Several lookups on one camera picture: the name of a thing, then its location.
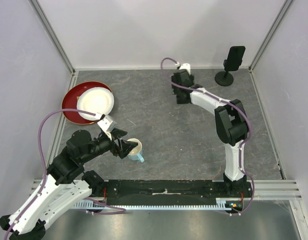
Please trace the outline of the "black round-base phone holder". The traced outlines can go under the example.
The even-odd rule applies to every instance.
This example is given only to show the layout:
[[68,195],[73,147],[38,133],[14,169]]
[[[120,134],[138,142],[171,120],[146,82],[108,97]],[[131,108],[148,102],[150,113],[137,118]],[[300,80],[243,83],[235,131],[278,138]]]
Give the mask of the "black round-base phone holder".
[[224,71],[218,72],[215,75],[214,80],[218,85],[223,87],[228,87],[233,84],[234,78],[232,74],[229,73],[231,71],[231,67],[230,64],[228,63],[228,60],[226,59],[224,60],[223,66],[224,66]]

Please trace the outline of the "black phone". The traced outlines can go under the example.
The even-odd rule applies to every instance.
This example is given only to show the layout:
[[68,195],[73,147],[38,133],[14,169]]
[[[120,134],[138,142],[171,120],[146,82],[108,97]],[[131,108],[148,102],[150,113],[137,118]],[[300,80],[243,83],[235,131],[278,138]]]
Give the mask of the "black phone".
[[226,59],[226,72],[237,71],[242,64],[243,55],[245,53],[245,46],[232,46]]

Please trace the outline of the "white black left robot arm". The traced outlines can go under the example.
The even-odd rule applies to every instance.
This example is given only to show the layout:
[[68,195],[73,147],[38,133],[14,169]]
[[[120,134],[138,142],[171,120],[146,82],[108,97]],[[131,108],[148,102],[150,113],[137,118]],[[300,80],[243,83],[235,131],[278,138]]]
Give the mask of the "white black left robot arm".
[[13,214],[0,218],[6,231],[5,239],[40,240],[46,230],[74,204],[103,193],[104,180],[93,170],[85,171],[84,164],[111,152],[125,158],[138,142],[124,140],[126,131],[117,128],[101,132],[92,138],[87,130],[78,130],[66,146],[45,168],[43,179],[33,194]]

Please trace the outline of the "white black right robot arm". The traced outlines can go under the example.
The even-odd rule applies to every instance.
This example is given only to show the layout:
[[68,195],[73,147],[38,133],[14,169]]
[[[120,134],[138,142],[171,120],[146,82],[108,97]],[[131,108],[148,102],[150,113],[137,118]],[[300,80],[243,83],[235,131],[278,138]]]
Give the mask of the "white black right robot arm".
[[178,69],[171,76],[173,93],[178,104],[193,104],[214,115],[216,132],[225,147],[223,182],[217,190],[229,197],[251,196],[251,184],[243,166],[243,152],[249,126],[241,101],[229,101],[208,92],[194,83],[194,76],[186,69]]

